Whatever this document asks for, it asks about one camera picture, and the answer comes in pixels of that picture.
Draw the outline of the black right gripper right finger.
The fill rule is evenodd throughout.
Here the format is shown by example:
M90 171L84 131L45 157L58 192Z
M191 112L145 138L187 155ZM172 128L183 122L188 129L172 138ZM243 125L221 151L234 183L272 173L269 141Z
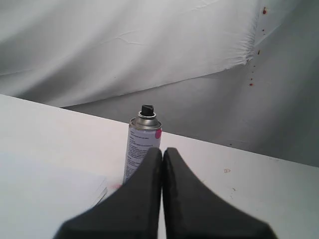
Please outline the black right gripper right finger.
M274 239L271 227L206 187L178 150L163 156L163 208L168 239Z

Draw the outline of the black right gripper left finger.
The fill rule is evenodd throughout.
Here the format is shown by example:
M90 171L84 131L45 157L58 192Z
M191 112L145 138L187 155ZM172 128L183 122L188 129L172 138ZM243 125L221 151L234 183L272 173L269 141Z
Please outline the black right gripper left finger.
M56 239L156 239L162 153L150 148L135 173L111 196L65 221Z

